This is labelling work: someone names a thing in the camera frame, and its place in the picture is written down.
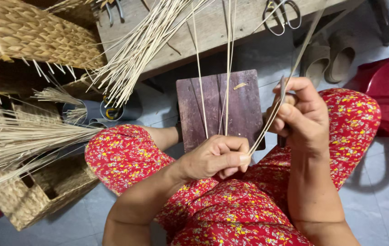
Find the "nail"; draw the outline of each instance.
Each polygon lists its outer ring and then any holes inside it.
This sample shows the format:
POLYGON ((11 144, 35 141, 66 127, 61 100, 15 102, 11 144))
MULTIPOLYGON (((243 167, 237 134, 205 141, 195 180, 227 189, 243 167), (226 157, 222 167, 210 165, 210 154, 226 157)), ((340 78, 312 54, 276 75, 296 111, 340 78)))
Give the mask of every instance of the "nail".
POLYGON ((242 164, 247 164, 247 163, 250 163, 250 156, 247 155, 247 154, 242 154, 240 156, 240 163, 242 164))

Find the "hand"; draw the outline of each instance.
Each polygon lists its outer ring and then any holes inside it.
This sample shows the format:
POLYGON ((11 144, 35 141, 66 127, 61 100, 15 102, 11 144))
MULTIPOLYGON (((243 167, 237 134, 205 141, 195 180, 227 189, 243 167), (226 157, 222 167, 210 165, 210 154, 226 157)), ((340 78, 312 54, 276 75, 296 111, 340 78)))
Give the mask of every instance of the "hand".
MULTIPOLYGON (((293 77, 287 84, 284 104, 280 107, 269 131, 287 137, 292 150, 307 154, 326 154, 329 143, 329 119, 325 102, 312 82, 305 77, 293 77)), ((279 86, 274 88, 280 97, 279 86)), ((272 107, 267 110, 270 115, 272 107)))
POLYGON ((246 172, 251 157, 249 143, 242 137, 214 135, 176 161, 174 167, 185 180, 207 179, 219 173, 225 179, 246 172))

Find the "wooden workbench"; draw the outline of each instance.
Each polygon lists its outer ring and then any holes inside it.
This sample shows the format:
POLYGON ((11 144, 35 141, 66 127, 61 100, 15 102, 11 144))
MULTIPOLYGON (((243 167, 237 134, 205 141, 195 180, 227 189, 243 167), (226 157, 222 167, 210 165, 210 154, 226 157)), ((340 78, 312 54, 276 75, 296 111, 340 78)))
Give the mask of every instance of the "wooden workbench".
MULTIPOLYGON (((154 0, 145 1, 148 6, 152 6, 154 2, 154 0)), ((341 19, 351 10, 358 7, 363 1, 364 0, 328 0, 324 16, 319 22, 315 35, 319 34, 322 30, 341 19)), ((303 24, 300 28, 300 32, 303 36, 306 32, 306 25, 309 24, 310 20, 312 20, 312 16, 317 11, 317 6, 319 4, 316 0, 295 0, 295 2, 299 6, 303 17, 303 24)), ((236 45, 245 42, 249 39, 249 37, 256 37, 257 33, 266 31, 266 28, 262 25, 257 29, 257 31, 255 31, 255 33, 253 33, 254 29, 263 20, 262 16, 266 3, 267 0, 238 0, 237 18, 235 22, 236 45)), ((106 10, 100 13, 100 21, 97 26, 102 42, 114 40, 126 35, 148 14, 148 10, 141 0, 123 0, 121 1, 121 4, 125 15, 124 23, 121 23, 119 12, 116 7, 112 7, 111 9, 112 16, 114 17, 114 24, 112 27, 110 27, 109 16, 106 10)), ((189 7, 186 8, 178 18, 185 16, 186 13, 191 10, 189 7)), ((216 0, 196 14, 197 40, 201 57, 226 49, 228 42, 226 25, 227 11, 228 1, 216 0)), ((294 12, 291 11, 291 13, 289 13, 289 19, 295 19, 294 21, 297 20, 294 12)), ((277 24, 274 20, 272 20, 268 23, 268 25, 274 27, 277 24)), ((176 48, 181 55, 169 46, 164 46, 146 66, 140 76, 140 81, 195 61, 196 50, 192 38, 192 30, 193 21, 190 19, 169 41, 169 44, 176 48)), ((104 44, 104 49, 108 50, 108 48, 112 45, 112 43, 104 44)), ((107 51, 107 59, 110 60, 117 51, 118 47, 107 51)), ((71 84, 66 86, 67 90, 69 86, 73 86, 75 88, 75 92, 77 92, 76 90, 80 87, 88 88, 86 85, 71 84)))

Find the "fingernail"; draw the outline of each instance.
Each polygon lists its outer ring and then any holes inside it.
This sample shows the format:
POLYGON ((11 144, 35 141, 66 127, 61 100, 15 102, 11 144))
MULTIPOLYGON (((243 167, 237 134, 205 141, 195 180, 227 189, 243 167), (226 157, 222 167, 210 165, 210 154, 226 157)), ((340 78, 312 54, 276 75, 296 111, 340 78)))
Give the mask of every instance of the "fingernail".
POLYGON ((240 163, 241 164, 245 164, 245 163, 249 163, 250 162, 250 156, 247 155, 247 154, 242 154, 240 156, 240 163))
POLYGON ((279 109, 279 114, 287 116, 291 113, 290 106, 288 104, 283 104, 279 109))

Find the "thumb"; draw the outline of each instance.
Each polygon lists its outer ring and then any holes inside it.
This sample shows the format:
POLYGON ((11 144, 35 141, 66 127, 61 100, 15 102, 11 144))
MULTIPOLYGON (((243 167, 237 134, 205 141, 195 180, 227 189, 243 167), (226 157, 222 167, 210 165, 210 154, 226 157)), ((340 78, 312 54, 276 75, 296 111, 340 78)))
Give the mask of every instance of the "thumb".
POLYGON ((217 168, 219 170, 232 168, 232 167, 239 167, 250 163, 249 155, 242 152, 236 152, 236 151, 231 151, 226 154, 221 154, 219 156, 215 156, 214 158, 216 159, 217 168))
POLYGON ((284 120, 292 129, 306 132, 312 128, 312 121, 305 117, 299 109, 291 104, 283 104, 279 111, 279 117, 284 120))

